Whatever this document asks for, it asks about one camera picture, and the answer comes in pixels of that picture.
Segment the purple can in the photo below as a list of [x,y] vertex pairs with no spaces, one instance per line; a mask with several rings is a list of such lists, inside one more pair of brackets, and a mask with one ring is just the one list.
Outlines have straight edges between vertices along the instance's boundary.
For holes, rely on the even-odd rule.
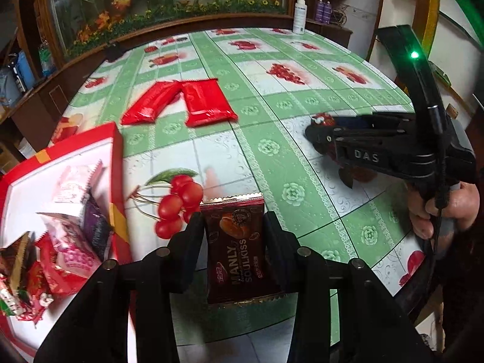
[[318,4],[316,5],[316,15],[314,17],[314,20],[322,23],[323,14],[324,14],[324,2],[323,0],[319,0]]
[[327,3],[324,3],[323,23],[327,25],[330,23],[331,13],[332,13],[332,7],[331,7],[331,3],[328,1]]

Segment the green and white tablecloth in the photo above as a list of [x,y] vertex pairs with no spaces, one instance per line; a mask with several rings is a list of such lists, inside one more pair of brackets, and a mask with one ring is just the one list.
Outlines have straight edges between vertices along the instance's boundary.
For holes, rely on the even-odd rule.
[[[275,211],[283,229],[294,232],[301,245],[332,260],[364,259],[395,294],[408,273],[409,256],[419,249],[413,234],[408,234],[402,182],[379,175],[370,183],[355,181],[349,189],[339,179],[336,163],[318,154],[303,133],[313,113],[413,111],[410,100],[366,61],[309,31],[296,36],[270,28],[232,30],[231,35],[212,30],[180,35],[175,42],[154,41],[112,64],[103,63],[91,77],[105,81],[84,85],[65,116],[82,114],[81,130],[118,123],[124,137],[126,197],[169,168],[197,172],[195,181],[203,185],[207,198],[261,191],[267,209]],[[241,50],[237,41],[255,48]],[[147,46],[158,49],[145,53]],[[173,54],[178,59],[155,64],[171,60]],[[273,64],[284,65],[303,84],[268,74]],[[119,124],[123,112],[154,81],[212,77],[219,79],[239,115],[238,123],[187,128],[181,99],[154,125]],[[153,205],[141,209],[156,214]],[[126,215],[134,260],[168,243],[155,235],[155,220],[131,200],[126,202]],[[297,296],[244,308],[208,307],[206,249],[205,242],[190,290],[171,297],[181,360],[285,362]],[[332,343],[339,339],[335,292]]]

